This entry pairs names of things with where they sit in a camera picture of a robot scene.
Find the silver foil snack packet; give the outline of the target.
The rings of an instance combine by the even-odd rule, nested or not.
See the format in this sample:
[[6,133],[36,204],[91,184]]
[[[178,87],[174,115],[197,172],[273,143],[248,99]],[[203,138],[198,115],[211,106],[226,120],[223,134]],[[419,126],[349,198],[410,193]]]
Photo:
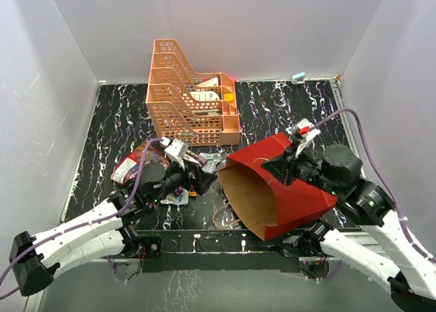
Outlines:
[[207,173],[215,173],[217,166],[222,161],[220,153],[200,153],[200,156],[206,160],[206,163],[202,166],[202,170]]

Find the purple small candy packet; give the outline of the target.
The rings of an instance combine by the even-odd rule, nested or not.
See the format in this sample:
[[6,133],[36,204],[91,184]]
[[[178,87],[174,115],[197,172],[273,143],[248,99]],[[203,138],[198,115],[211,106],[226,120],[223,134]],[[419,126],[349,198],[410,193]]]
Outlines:
[[176,196],[179,196],[179,195],[182,194],[183,190],[184,190],[184,189],[183,189],[182,187],[177,187],[177,188],[174,190],[174,193],[175,193]]

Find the red brown paper bag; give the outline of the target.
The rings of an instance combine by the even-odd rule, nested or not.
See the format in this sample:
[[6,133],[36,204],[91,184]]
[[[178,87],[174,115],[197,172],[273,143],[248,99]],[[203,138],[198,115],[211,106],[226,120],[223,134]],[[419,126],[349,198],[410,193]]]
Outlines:
[[217,172],[223,192],[243,225],[262,240],[271,240],[311,223],[332,210],[336,198],[300,180],[285,186],[261,163],[290,145],[284,133],[269,136],[231,155]]

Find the red candy bag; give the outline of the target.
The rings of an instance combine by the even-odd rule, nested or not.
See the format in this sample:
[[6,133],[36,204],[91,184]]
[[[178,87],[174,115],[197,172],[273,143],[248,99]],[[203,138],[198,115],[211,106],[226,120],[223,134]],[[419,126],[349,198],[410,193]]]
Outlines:
[[[113,170],[110,180],[118,185],[125,185],[131,179],[135,179],[145,149],[147,141],[144,141],[140,146],[137,146],[126,158],[118,163]],[[160,163],[164,168],[167,168],[170,162],[164,157],[154,146],[150,146],[145,155],[144,164],[151,162]]]

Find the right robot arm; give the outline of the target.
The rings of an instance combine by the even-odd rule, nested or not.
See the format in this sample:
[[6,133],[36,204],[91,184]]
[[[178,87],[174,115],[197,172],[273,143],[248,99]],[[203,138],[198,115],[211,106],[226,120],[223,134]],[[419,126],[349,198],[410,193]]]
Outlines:
[[382,286],[402,311],[435,310],[435,264],[403,232],[390,196],[360,174],[362,162],[343,145],[328,146],[321,160],[289,147],[262,168],[284,185],[296,179],[331,194],[342,213],[383,249],[379,255],[319,220],[299,238],[311,255],[325,253],[359,270]]

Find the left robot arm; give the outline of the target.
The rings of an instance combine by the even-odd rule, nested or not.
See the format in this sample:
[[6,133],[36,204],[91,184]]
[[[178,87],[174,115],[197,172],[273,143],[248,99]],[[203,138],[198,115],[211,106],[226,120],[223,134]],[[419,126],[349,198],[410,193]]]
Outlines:
[[216,180],[216,172],[196,165],[147,163],[128,185],[81,216],[38,234],[17,234],[5,272],[14,274],[17,292],[32,296],[81,264],[109,255],[135,256],[141,241],[133,221],[179,187],[202,195]]

